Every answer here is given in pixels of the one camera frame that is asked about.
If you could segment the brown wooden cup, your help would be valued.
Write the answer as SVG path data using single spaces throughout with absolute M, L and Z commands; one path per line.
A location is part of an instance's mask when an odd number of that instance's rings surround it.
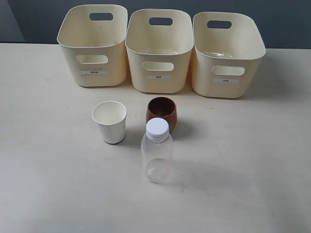
M 146 123 L 150 119 L 156 117 L 167 121 L 171 134 L 177 123 L 177 108 L 175 102 L 167 97 L 156 97 L 150 100 L 146 111 Z

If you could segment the clear plastic bottle white cap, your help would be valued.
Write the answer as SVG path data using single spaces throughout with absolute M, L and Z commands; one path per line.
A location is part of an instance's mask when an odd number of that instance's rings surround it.
M 146 178 L 153 183 L 165 181 L 173 159 L 173 139 L 166 120 L 156 117 L 147 122 L 141 140 L 141 154 Z

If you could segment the white paper cup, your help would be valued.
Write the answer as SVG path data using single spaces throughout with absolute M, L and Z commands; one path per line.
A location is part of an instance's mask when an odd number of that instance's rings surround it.
M 122 103 L 104 101 L 94 107 L 91 115 L 106 143 L 117 144 L 124 139 L 127 109 Z

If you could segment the middle cream plastic bin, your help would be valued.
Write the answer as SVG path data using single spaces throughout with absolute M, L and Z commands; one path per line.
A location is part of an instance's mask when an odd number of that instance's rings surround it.
M 125 39 L 133 87 L 158 94 L 182 90 L 193 44 L 188 13 L 176 9 L 133 12 Z

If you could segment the cream plastic bin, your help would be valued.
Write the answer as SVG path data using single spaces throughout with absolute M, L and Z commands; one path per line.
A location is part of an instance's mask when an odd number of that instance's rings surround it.
M 78 5 L 67 12 L 57 42 L 78 85 L 108 87 L 126 79 L 127 23 L 121 5 Z
M 239 13 L 200 12 L 192 24 L 193 90 L 212 98 L 243 96 L 266 54 L 254 20 Z
M 182 90 L 193 44 L 188 13 L 176 9 L 133 12 L 125 39 L 133 87 L 158 94 Z

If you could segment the left cream plastic bin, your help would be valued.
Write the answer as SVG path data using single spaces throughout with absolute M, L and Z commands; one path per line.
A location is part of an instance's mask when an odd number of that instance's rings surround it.
M 57 42 L 78 85 L 108 87 L 126 79 L 127 23 L 121 5 L 78 5 L 67 12 Z

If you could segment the right cream plastic bin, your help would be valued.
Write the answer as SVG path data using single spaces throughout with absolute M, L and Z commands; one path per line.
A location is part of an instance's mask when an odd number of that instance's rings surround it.
M 200 12 L 192 24 L 193 90 L 212 98 L 243 96 L 266 54 L 254 20 L 239 13 Z

